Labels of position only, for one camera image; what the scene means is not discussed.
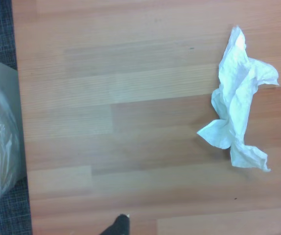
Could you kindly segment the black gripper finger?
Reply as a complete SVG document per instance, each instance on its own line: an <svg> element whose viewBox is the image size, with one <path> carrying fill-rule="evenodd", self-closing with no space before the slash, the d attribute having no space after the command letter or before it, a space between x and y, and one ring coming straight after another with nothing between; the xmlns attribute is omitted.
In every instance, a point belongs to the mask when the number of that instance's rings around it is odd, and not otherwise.
<svg viewBox="0 0 281 235"><path fill-rule="evenodd" d="M100 235L129 235L130 215L120 214L112 225L107 227Z"/></svg>

